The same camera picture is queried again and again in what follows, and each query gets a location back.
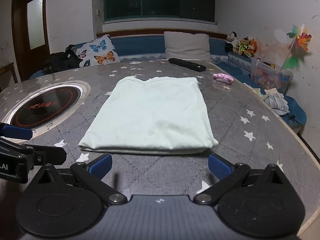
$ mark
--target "orange butterfly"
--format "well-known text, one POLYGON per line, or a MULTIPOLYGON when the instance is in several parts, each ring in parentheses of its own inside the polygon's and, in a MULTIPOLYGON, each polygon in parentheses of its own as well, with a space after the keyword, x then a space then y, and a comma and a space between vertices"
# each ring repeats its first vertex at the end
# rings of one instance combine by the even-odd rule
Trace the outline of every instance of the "orange butterfly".
POLYGON ((99 64, 103 64, 104 61, 106 60, 108 62, 108 60, 110 61, 115 61, 115 57, 113 57, 113 52, 109 51, 104 57, 103 56, 94 56, 94 58, 98 61, 99 64))
POLYGON ((311 40, 311 35, 307 35, 306 33, 303 33, 301 36, 297 38, 297 44, 301 46, 304 50, 308 50, 307 48, 307 42, 311 40))

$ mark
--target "beige pillow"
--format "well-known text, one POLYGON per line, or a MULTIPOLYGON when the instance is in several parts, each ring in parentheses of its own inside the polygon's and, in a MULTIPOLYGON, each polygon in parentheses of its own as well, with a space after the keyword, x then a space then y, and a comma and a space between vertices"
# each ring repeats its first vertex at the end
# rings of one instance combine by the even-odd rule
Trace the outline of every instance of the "beige pillow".
POLYGON ((167 59, 200 59, 211 61, 209 36, 180 32, 164 32, 167 59))

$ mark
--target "panda plush toy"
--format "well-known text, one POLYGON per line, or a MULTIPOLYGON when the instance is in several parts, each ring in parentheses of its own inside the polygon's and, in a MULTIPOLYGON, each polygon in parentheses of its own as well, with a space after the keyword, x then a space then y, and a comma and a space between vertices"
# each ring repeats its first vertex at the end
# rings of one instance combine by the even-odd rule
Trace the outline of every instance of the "panda plush toy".
POLYGON ((224 47, 225 52, 232 51, 233 47, 236 47, 236 44, 239 43, 237 39, 236 32, 231 32, 227 35, 226 46, 224 47))

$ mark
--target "black remote control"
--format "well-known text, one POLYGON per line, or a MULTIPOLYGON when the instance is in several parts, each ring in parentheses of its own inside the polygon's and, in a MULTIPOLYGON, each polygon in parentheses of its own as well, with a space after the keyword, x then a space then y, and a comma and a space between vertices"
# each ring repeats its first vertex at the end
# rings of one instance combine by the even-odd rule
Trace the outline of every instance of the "black remote control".
POLYGON ((175 65, 178 65, 178 66, 181 66, 181 67, 186 67, 186 68, 198 71, 198 72, 202 72, 202 71, 206 70, 206 67, 203 66, 203 65, 200 65, 200 64, 197 64, 197 63, 193 63, 193 62, 190 62, 190 61, 186 61, 186 60, 183 60, 183 59, 174 58, 174 57, 173 58, 169 58, 168 62, 172 63, 172 64, 175 64, 175 65))

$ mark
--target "door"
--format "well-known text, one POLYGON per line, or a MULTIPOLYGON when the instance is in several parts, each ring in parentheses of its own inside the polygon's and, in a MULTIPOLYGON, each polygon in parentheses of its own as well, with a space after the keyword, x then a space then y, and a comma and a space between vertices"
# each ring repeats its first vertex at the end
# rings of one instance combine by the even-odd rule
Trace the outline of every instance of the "door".
POLYGON ((45 0, 12 0, 12 38, 21 81, 43 69, 50 51, 45 0))

